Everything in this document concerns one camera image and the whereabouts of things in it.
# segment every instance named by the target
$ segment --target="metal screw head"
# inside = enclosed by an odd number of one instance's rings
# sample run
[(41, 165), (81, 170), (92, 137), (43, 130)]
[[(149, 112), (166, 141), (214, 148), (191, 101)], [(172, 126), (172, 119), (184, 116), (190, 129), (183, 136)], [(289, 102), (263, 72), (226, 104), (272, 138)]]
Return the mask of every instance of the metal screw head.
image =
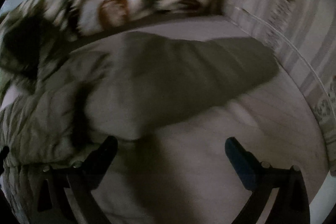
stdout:
[(266, 169), (268, 169), (268, 168), (271, 167), (271, 164), (270, 164), (269, 162), (263, 161), (263, 162), (261, 163), (261, 166), (264, 167), (264, 168), (266, 168)]
[(82, 166), (82, 163), (80, 160), (78, 161), (75, 161), (73, 164), (72, 164), (72, 167), (73, 168), (80, 168)]
[(294, 171), (296, 171), (296, 172), (299, 172), (299, 171), (300, 171), (300, 167), (298, 167), (297, 165), (293, 165), (293, 169), (294, 169)]
[(48, 172), (50, 170), (50, 166), (46, 165), (45, 167), (43, 167), (43, 172)]

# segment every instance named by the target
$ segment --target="mattress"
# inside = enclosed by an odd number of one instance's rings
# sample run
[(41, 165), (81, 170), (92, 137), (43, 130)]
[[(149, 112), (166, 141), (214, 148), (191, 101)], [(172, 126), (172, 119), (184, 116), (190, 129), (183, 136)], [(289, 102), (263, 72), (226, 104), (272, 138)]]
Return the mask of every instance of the mattress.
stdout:
[[(192, 18), (137, 29), (170, 38), (247, 37), (221, 16)], [(86, 46), (113, 53), (124, 33)], [(187, 121), (156, 132), (153, 154), (162, 168), (127, 174), (118, 156), (92, 194), (112, 223), (231, 223), (250, 196), (224, 151), (236, 137), (259, 161), (300, 167), (311, 201), (328, 173), (319, 126), (303, 95), (280, 67), (270, 82)], [(260, 223), (267, 217), (276, 191)]]

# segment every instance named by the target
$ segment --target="white cable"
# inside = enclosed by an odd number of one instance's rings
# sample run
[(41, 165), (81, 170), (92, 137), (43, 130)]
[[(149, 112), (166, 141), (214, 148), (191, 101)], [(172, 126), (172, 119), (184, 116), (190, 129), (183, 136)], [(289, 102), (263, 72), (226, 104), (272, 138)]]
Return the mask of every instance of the white cable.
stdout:
[(333, 108), (333, 104), (330, 100), (330, 97), (328, 95), (328, 92), (327, 90), (325, 89), (323, 83), (322, 83), (322, 80), (320, 79), (320, 77), (317, 75), (317, 73), (315, 72), (315, 70), (313, 69), (313, 67), (306, 61), (306, 59), (300, 54), (300, 52), (298, 51), (298, 49), (290, 42), (290, 40), (285, 37), (281, 32), (279, 32), (277, 29), (275, 29), (272, 25), (270, 25), (268, 22), (262, 20), (261, 18), (255, 16), (255, 15), (252, 15), (249, 11), (247, 11), (246, 9), (244, 8), (239, 8), (239, 7), (235, 7), (237, 10), (241, 10), (243, 11), (244, 13), (246, 13), (247, 15), (249, 15), (250, 17), (253, 17), (255, 20), (259, 21), (260, 23), (268, 26), (270, 29), (272, 29), (273, 31), (275, 31), (278, 35), (280, 35), (284, 40), (285, 42), (287, 43), (287, 45), (289, 45), (296, 53), (297, 55), (299, 56), (299, 58), (308, 66), (308, 68), (310, 69), (310, 71), (313, 73), (313, 76), (315, 78), (315, 80), (319, 83), (321, 89), (323, 90), (323, 92), (325, 93), (326, 97), (327, 97), (327, 101), (329, 103), (329, 106), (331, 108), (331, 112), (333, 114), (333, 117), (334, 117), (334, 121), (335, 121), (335, 124), (336, 124), (336, 113), (335, 113), (335, 110)]

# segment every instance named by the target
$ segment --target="blue gripper pad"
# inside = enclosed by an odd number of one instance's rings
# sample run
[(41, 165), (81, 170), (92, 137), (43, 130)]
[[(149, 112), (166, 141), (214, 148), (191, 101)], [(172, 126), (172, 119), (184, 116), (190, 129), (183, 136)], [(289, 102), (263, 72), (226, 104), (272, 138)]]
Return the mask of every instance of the blue gripper pad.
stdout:
[(254, 191), (259, 183), (262, 166), (256, 157), (247, 152), (235, 137), (225, 142), (225, 154), (239, 176), (245, 189)]

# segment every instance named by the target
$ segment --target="patterned blanket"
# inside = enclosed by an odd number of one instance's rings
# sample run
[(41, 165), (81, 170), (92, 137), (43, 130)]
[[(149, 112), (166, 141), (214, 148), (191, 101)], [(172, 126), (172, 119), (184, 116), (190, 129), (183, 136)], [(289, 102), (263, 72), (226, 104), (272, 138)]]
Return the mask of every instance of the patterned blanket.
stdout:
[(26, 0), (0, 17), (0, 92), (3, 95), (8, 83), (13, 81), (33, 93), (40, 75), (39, 70), (45, 70), (52, 63), (50, 57), (62, 44), (111, 30), (154, 13), (203, 12), (210, 2), (211, 0)]

